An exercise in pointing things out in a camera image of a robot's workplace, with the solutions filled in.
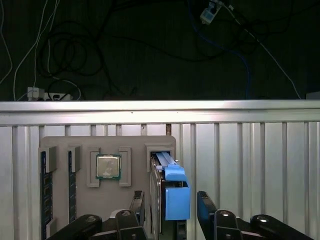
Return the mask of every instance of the blue clamp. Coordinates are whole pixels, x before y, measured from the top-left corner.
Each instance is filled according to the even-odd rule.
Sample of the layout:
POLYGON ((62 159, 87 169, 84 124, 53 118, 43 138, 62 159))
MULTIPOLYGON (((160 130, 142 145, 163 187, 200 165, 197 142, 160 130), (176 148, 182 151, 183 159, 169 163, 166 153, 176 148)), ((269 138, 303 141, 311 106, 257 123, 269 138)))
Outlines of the blue clamp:
POLYGON ((170 182, 187 182, 185 169, 178 164, 169 164, 164 167, 164 178, 170 182))
POLYGON ((190 187, 185 169, 179 166, 167 152, 156 153, 164 170, 166 182, 183 182, 183 187, 165 188, 165 220, 190 219, 190 187))

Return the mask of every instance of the dark background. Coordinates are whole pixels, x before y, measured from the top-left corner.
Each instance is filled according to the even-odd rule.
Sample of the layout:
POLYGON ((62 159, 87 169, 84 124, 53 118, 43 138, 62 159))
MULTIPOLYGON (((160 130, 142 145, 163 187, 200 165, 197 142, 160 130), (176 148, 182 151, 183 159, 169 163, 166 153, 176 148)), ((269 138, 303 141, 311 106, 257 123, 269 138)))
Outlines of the dark background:
MULTIPOLYGON (((233 0, 232 5, 249 21, 273 20, 288 16, 291 2, 291 0, 233 0)), ((317 1, 294 1, 293 12, 315 2, 317 1)), ((14 71, 36 40, 45 1, 3 0, 3 4, 5 9, 3 33, 12 56, 13 71, 0 85, 0 101, 12 101, 14 71)), ((52 13, 54 4, 54 0, 48 1, 42 27, 52 13)), ((86 0, 61 0, 54 24, 68 20, 77 21, 89 28, 95 36, 110 4, 111 0, 91 0, 89 4, 86 0)), ((201 24, 197 26, 200 26, 202 34, 207 38, 222 46, 228 46, 233 40, 233 32, 237 32, 237 27, 223 20, 232 20, 225 9, 218 13, 210 26, 201 27, 201 24)), ((285 29, 287 21, 288 19, 284 19, 268 23, 269 29, 281 31, 285 29)), ((292 78, 302 98, 307 91, 320 90, 319 24, 318 4, 308 11, 293 16, 285 33, 273 34, 264 41, 265 46, 292 78)), ((265 26, 260 25, 256 29, 263 31, 265 26)), ((73 24, 66 24, 58 32, 61 31, 84 34, 83 30, 73 24)), ((170 57, 145 44, 112 37, 113 35, 141 40, 172 55, 189 59, 203 59, 204 56, 199 49, 207 55, 219 53, 219 49, 199 39, 192 28, 188 6, 183 0, 173 2, 167 0, 113 12, 104 32, 97 44, 105 58, 110 77, 121 92, 114 86, 110 91, 110 84, 103 71, 94 76, 81 76, 72 72, 58 75, 82 86, 81 90, 87 100, 245 99, 247 72, 243 62, 234 54, 226 53, 203 62, 187 62, 170 57)), ((47 36, 48 31, 42 35, 37 52, 45 44, 47 36)), ((251 48, 243 45, 242 49, 251 48)), ((79 65, 77 61, 81 62, 85 57, 85 53, 81 51, 77 49, 75 66, 79 65)), ((2 78, 10 67, 2 41, 0 54, 2 78)), ((62 48, 58 48, 56 57, 61 59, 62 55, 62 48)), ((249 99, 297 99, 290 81, 262 47, 258 46, 254 53, 244 56, 251 70, 249 99)), ((97 53, 92 47, 88 47, 86 59, 83 71, 92 72, 99 65, 97 53)), ((37 73, 35 86, 47 89, 53 81, 52 78, 42 77, 37 73)), ((16 98, 26 93, 27 87, 31 87, 33 82, 34 51, 17 73, 16 98)), ((58 82, 51 87, 51 91, 66 93, 72 88, 73 86, 68 83, 58 82)), ((76 90, 72 91, 72 94, 77 98, 76 90)))

